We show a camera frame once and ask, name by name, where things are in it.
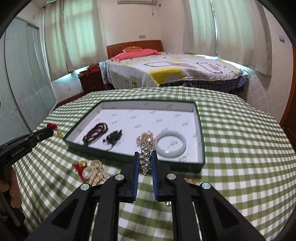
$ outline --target sheer curtain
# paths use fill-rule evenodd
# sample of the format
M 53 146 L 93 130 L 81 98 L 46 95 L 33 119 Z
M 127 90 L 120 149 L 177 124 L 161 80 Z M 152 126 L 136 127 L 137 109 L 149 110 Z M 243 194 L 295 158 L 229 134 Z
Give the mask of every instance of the sheer curtain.
M 183 0 L 185 30 L 183 52 L 216 56 L 215 21 L 210 0 Z
M 44 38 L 49 74 L 52 81 L 68 74 L 61 24 L 62 13 L 61 0 L 46 5 Z
M 108 59 L 97 0 L 64 0 L 64 30 L 69 71 Z
M 217 56 L 271 76 L 271 37 L 256 0 L 212 0 L 217 25 Z
M 51 80 L 107 57 L 97 0 L 57 0 L 45 7 L 44 33 Z

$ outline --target gold pendant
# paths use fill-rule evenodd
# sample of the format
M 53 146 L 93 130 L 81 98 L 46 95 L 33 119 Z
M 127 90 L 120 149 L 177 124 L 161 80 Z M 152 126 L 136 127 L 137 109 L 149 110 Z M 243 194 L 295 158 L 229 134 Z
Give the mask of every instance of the gold pendant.
M 87 167 L 87 163 L 86 163 L 86 161 L 80 161 L 80 162 L 79 162 L 79 166 L 81 166 L 81 167 L 83 167 L 83 168 Z
M 57 131 L 57 136 L 58 136 L 59 138 L 62 138 L 62 139 L 63 139 L 63 134 L 62 134 L 61 132 L 59 132 L 59 131 Z

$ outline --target light switch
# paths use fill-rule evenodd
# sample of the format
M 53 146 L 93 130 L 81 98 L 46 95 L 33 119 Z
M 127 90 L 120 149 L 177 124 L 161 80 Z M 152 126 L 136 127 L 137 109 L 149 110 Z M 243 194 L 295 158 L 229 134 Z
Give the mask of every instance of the light switch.
M 279 40 L 284 43 L 285 42 L 285 37 L 282 36 L 282 35 L 279 35 Z

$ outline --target red tassel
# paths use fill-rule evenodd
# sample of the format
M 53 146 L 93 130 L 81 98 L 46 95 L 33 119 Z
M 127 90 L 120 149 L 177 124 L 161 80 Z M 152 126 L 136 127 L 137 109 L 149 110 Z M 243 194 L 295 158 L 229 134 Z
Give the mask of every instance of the red tassel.
M 55 131 L 58 131 L 57 124 L 47 123 L 46 127 L 51 127 L 51 128 L 53 128 Z
M 79 174 L 81 180 L 82 180 L 84 183 L 86 183 L 84 177 L 82 176 L 82 173 L 83 173 L 83 167 L 80 166 L 79 164 L 73 164 L 73 166 L 75 167 L 76 171 L 78 172 L 78 174 Z

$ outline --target wooden nightstand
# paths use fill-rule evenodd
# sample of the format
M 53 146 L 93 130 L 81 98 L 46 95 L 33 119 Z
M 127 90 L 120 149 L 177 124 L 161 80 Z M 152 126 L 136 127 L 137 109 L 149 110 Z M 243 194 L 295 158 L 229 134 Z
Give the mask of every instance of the wooden nightstand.
M 105 90 L 101 70 L 79 76 L 84 94 Z

